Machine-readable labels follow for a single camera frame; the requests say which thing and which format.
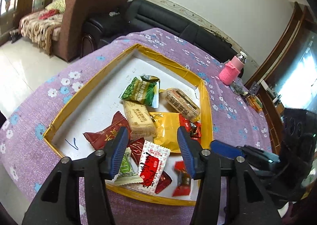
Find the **brown patterned blanket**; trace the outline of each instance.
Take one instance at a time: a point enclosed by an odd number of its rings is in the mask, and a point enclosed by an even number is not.
[[[47,10],[31,13],[20,20],[20,30],[23,37],[28,37],[39,48],[43,48],[51,55],[52,35],[56,28],[61,26],[63,14],[56,14],[45,20],[39,20],[39,16],[47,13]]]

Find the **green snack package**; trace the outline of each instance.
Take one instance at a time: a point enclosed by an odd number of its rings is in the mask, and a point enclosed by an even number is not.
[[[130,157],[131,149],[128,147],[124,153],[118,177],[114,182],[116,186],[143,182],[143,179],[134,172],[130,162]]]
[[[144,75],[135,77],[120,94],[120,99],[137,101],[141,104],[158,108],[160,80],[157,77]]]

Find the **silver bolt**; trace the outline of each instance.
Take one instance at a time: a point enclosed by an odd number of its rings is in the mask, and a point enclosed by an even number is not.
[[[61,159],[61,163],[68,163],[70,161],[70,158],[69,157],[63,157]]]
[[[238,157],[237,157],[237,161],[238,161],[239,163],[243,163],[243,162],[245,161],[245,158],[243,158],[242,156],[238,156]]]
[[[210,155],[210,151],[208,149],[202,149],[201,154],[204,156]]]
[[[97,150],[96,152],[95,152],[95,155],[97,155],[97,156],[101,156],[101,155],[103,155],[105,152],[103,151],[103,150]]]

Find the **yellow pillow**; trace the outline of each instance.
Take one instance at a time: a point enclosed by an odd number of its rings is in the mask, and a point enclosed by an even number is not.
[[[64,13],[65,8],[65,0],[56,0],[45,7],[46,10],[58,9],[60,13]]]

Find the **purple tablecloth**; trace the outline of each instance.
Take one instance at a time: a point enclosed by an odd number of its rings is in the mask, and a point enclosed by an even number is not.
[[[140,43],[180,63],[205,81],[212,110],[214,139],[233,146],[251,145],[271,151],[263,113],[256,113],[218,78],[222,64],[196,46],[158,28],[123,36],[76,61],[41,85],[0,129],[0,158],[18,188],[31,201],[59,161],[42,140],[62,107],[100,69],[128,47]],[[224,222],[225,183],[218,224]],[[117,224],[189,224],[193,207],[165,206],[127,198],[108,190]],[[87,224],[83,180],[80,214]]]

